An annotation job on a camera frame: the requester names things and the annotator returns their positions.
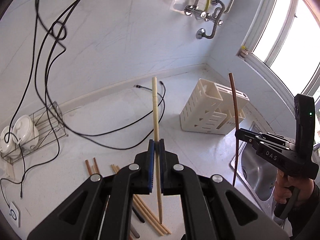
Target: device handle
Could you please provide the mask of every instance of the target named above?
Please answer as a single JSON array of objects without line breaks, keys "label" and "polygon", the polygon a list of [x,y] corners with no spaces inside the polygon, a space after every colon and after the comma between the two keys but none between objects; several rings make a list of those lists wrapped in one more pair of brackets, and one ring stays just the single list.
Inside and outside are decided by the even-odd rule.
[{"label": "device handle", "polygon": [[298,189],[297,187],[291,186],[288,189],[292,192],[291,198],[287,198],[286,204],[277,203],[276,208],[273,211],[274,215],[282,220],[288,217],[288,213],[293,208],[294,203],[297,201],[298,195],[300,193],[300,189]]}]

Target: black sleeve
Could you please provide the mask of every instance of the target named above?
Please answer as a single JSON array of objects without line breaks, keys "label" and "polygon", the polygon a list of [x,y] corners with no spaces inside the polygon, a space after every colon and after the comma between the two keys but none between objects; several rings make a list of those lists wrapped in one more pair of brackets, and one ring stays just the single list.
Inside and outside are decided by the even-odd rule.
[{"label": "black sleeve", "polygon": [[293,208],[288,214],[288,220],[292,226],[291,239],[294,239],[305,227],[319,202],[320,190],[319,187],[314,183],[314,189],[308,201],[297,208]]}]

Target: sink drain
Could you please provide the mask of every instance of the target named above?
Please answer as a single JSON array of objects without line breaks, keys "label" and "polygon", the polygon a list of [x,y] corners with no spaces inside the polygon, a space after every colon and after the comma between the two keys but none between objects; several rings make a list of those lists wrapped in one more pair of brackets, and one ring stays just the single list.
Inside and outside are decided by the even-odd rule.
[{"label": "sink drain", "polygon": [[247,172],[246,172],[244,166],[242,166],[242,173],[243,173],[245,180],[247,180],[248,175],[247,175]]}]

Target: white canister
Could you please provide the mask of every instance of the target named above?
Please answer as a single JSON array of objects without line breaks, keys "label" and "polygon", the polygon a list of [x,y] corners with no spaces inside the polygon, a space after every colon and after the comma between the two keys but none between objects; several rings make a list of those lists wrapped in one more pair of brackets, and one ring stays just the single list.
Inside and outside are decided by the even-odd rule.
[{"label": "white canister", "polygon": [[17,158],[20,155],[20,148],[19,146],[16,146],[16,144],[13,141],[14,135],[10,134],[10,136],[6,136],[6,140],[9,141],[8,143],[5,142],[4,136],[6,133],[9,132],[9,126],[6,126],[0,135],[0,151],[3,153],[3,157],[10,157],[10,158]]},{"label": "white canister", "polygon": [[28,115],[23,115],[16,121],[13,133],[18,139],[17,141],[16,138],[13,138],[13,141],[20,144],[25,150],[33,150],[38,144],[39,131]]}]

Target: circular logo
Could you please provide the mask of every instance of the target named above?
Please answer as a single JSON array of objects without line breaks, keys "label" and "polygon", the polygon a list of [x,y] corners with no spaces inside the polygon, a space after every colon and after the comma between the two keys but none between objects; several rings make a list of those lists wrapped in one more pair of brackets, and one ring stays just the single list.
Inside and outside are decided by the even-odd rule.
[{"label": "circular logo", "polygon": [[12,209],[10,210],[10,214],[11,214],[11,216],[12,216],[12,218],[14,220],[17,220],[17,216],[16,216],[15,212]]}]

